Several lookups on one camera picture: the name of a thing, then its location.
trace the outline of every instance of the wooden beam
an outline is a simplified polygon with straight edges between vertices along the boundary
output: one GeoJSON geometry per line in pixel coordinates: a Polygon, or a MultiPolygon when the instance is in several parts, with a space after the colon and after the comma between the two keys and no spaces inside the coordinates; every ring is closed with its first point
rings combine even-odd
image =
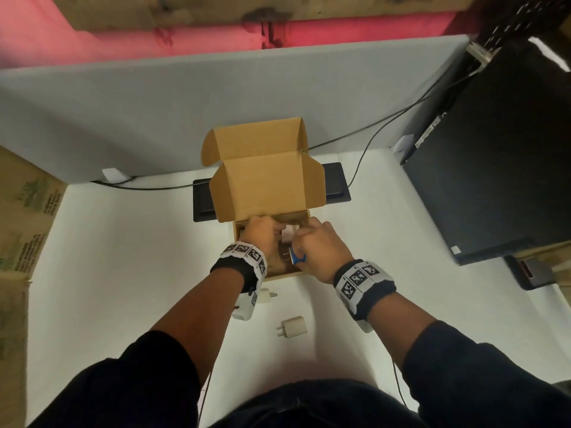
{"type": "Polygon", "coordinates": [[[74,29],[104,31],[462,11],[474,0],[53,1],[74,29]]]}

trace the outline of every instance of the forearm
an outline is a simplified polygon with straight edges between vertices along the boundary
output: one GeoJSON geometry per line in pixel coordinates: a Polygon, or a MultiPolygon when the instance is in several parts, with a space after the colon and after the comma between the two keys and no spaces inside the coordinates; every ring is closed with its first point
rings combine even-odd
{"type": "Polygon", "coordinates": [[[214,366],[243,285],[239,272],[214,270],[152,327],[181,343],[196,367],[201,385],[214,366]]]}
{"type": "Polygon", "coordinates": [[[393,293],[375,304],[367,321],[402,370],[408,351],[436,319],[402,295],[393,293]]]}

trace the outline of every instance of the white desk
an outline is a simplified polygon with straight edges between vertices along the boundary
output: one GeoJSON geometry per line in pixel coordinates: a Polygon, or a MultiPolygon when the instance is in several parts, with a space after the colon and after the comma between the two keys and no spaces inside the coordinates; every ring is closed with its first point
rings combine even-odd
{"type": "MultiPolygon", "coordinates": [[[[339,158],[350,178],[359,153],[339,158]]],[[[149,177],[135,186],[185,184],[213,173],[149,177]]],[[[368,152],[351,195],[351,202],[312,214],[331,221],[355,256],[377,262],[404,296],[476,341],[496,345],[532,374],[548,382],[571,378],[571,361],[503,261],[457,266],[388,150],[368,152]]],[[[230,224],[192,221],[192,189],[70,186],[30,288],[28,422],[80,370],[117,357],[151,327],[230,241],[230,224]]],[[[302,378],[352,377],[397,396],[388,354],[353,323],[332,287],[311,278],[267,286],[279,296],[258,305],[250,321],[230,322],[202,426],[263,390],[302,378]],[[309,333],[278,337],[280,321],[298,315],[309,333]]]]}

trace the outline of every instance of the open cardboard box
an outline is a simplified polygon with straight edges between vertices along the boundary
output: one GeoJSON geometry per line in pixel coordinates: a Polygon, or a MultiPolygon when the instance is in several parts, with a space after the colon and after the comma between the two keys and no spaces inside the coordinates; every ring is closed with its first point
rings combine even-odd
{"type": "MultiPolygon", "coordinates": [[[[202,164],[222,164],[210,180],[219,222],[233,222],[234,241],[248,219],[270,215],[285,224],[307,224],[308,209],[325,205],[323,165],[307,155],[301,118],[212,129],[202,145],[202,164]]],[[[301,274],[285,246],[268,262],[268,278],[301,274]]]]}
{"type": "Polygon", "coordinates": [[[66,186],[0,147],[0,428],[25,425],[29,279],[66,186]]]}

